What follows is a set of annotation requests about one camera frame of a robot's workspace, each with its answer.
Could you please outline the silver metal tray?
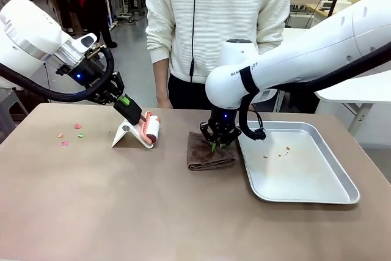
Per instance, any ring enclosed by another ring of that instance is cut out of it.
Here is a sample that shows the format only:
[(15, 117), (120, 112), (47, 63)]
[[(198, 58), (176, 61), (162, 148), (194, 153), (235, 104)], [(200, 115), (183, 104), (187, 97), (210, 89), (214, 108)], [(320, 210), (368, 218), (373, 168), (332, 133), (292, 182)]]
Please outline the silver metal tray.
[(360, 201), (359, 190), (313, 125), (265, 121), (263, 126), (264, 140), (244, 134), (238, 138), (249, 184), (258, 198), (339, 205)]

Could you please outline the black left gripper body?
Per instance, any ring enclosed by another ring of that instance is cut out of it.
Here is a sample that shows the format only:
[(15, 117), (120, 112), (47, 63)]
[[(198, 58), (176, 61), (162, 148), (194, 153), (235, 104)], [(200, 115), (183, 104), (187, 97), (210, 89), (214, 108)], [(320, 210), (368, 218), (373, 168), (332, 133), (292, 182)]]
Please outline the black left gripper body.
[(99, 58), (91, 57), (83, 59), (76, 67), (71, 68), (68, 64), (62, 64), (57, 70), (57, 75), (67, 75), (86, 89), (94, 88), (96, 92), (106, 92), (112, 88), (111, 74), (100, 87), (97, 86), (105, 74), (104, 65)]

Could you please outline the pink white lint roller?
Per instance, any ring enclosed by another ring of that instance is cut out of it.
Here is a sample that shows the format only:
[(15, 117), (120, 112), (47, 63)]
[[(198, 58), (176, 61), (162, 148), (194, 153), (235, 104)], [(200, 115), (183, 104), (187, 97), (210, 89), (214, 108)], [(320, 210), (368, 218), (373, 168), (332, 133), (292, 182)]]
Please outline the pink white lint roller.
[(140, 118), (138, 123), (138, 133), (146, 148), (152, 148), (158, 140), (159, 128), (161, 124), (161, 119), (154, 115), (152, 112), (147, 111)]

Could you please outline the brown towel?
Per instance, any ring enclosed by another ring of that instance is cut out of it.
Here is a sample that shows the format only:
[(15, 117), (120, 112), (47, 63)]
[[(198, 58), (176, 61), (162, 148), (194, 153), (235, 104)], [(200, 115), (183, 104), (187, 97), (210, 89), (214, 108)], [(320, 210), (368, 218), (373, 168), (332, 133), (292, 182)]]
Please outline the brown towel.
[(187, 146), (187, 167), (190, 171), (210, 171), (232, 167), (238, 159), (237, 144), (227, 147), (212, 146), (202, 134), (189, 132)]

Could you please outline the white lint roller stand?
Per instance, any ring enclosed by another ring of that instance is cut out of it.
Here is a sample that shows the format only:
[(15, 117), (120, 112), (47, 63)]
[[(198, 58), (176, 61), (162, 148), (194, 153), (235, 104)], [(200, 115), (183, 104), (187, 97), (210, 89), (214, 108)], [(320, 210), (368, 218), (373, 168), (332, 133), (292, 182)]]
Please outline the white lint roller stand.
[(152, 143), (152, 140), (143, 134), (143, 126), (143, 121), (136, 125), (132, 125), (129, 121), (124, 119), (117, 129), (111, 147), (114, 147), (126, 134), (130, 133), (147, 149), (153, 148), (154, 143)]

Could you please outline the wooden desk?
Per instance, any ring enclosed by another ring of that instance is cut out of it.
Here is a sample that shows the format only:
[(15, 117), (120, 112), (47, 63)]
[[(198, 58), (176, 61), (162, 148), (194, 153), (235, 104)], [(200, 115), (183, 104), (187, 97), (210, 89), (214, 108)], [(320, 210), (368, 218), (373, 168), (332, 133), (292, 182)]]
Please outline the wooden desk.
[(328, 17), (328, 10), (322, 10), (321, 9), (321, 3), (316, 0), (309, 0), (307, 3), (304, 4), (307, 10), (309, 11), (309, 14), (317, 16), (319, 18), (327, 18)]

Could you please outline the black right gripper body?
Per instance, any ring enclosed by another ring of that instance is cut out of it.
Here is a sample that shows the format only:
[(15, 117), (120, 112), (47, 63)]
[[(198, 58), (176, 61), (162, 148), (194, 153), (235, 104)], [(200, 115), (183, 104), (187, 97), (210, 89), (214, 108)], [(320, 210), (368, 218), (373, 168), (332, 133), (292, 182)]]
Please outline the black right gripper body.
[(214, 134), (240, 133), (241, 130), (236, 126), (237, 109), (223, 109), (213, 106), (211, 116), (208, 120), (208, 126)]

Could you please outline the person's right forearm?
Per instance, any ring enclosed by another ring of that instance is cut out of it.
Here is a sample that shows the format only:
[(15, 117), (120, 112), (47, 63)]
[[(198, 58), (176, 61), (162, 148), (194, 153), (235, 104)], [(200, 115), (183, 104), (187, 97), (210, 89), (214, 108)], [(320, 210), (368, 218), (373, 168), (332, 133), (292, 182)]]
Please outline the person's right forearm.
[(158, 100), (168, 99), (167, 80), (169, 75), (169, 60), (163, 59), (153, 63), (155, 77), (156, 98)]

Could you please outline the white side table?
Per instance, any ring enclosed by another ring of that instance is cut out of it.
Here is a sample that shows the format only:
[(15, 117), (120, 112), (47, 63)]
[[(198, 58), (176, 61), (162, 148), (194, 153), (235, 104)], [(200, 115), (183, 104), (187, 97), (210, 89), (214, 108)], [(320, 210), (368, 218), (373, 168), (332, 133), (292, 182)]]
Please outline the white side table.
[(391, 106), (391, 69), (346, 80), (315, 95), (320, 100), (317, 114), (333, 116), (338, 105), (343, 105), (353, 115), (348, 132), (355, 136), (375, 105)]

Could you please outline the person's white sweater torso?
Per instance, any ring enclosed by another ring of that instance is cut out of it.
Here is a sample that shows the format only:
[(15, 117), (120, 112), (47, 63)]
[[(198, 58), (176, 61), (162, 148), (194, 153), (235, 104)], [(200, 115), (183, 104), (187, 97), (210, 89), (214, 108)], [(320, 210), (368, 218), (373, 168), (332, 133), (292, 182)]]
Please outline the person's white sweater torso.
[(279, 46), (290, 0), (146, 0), (152, 62), (169, 60), (183, 81), (204, 83), (222, 45), (246, 39), (265, 53)]

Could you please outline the grey metal stool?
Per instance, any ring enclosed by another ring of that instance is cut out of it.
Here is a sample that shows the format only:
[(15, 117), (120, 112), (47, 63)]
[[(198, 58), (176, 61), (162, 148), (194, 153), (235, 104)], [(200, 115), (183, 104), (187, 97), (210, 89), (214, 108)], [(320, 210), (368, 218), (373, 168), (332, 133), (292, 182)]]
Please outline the grey metal stool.
[(12, 89), (0, 88), (0, 144), (28, 114)]

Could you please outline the person's black trousers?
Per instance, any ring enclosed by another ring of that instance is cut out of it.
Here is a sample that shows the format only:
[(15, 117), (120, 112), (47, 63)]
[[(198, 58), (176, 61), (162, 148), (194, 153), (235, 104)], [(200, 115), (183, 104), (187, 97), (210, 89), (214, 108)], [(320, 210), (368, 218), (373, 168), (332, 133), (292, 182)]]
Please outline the person's black trousers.
[(169, 101), (174, 109), (211, 110), (205, 85), (190, 83), (170, 75), (168, 80)]

